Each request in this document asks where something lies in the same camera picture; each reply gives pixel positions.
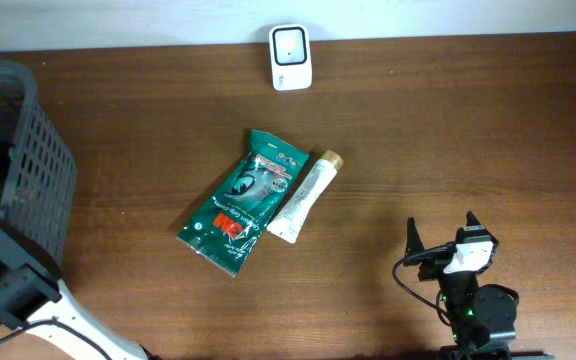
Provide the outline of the white tube gold cap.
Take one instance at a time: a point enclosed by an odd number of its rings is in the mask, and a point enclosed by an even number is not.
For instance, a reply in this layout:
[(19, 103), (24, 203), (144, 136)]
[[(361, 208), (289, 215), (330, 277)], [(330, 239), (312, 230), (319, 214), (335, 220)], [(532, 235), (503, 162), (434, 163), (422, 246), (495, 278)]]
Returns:
[(344, 160), (339, 154), (326, 150), (312, 166), (292, 197), (268, 224), (267, 231), (294, 244), (310, 210), (343, 165)]

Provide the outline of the green 3M gloves packet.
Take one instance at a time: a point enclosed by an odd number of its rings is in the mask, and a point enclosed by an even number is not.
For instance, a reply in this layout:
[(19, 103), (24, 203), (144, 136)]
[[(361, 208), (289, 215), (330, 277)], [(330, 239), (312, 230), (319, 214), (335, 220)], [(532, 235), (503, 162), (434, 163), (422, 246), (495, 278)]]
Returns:
[(293, 187), (309, 154), (253, 130), (249, 153), (190, 217), (177, 238), (236, 277)]

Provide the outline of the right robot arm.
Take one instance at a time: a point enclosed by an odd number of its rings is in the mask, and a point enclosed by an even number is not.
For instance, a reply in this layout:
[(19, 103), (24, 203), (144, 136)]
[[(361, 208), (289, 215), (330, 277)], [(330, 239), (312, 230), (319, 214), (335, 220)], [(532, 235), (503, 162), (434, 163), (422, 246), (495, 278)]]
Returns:
[(450, 327), (454, 344), (439, 350), (440, 359), (510, 359), (508, 343), (516, 338), (518, 293), (510, 288), (481, 286), (478, 276), (491, 265), (499, 241), (471, 212), (455, 239), (426, 248), (415, 220), (407, 220), (406, 249), (400, 264), (418, 268), (418, 279), (436, 281), (439, 291), (431, 307)]

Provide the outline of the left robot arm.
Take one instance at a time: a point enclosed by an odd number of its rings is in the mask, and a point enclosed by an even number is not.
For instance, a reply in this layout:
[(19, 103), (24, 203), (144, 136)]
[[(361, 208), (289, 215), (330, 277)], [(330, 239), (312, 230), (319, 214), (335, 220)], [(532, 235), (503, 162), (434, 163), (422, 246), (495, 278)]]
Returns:
[(73, 359), (129, 360), (155, 356), (96, 319), (69, 291), (62, 271), (40, 245), (0, 218), (0, 326), (39, 337)]

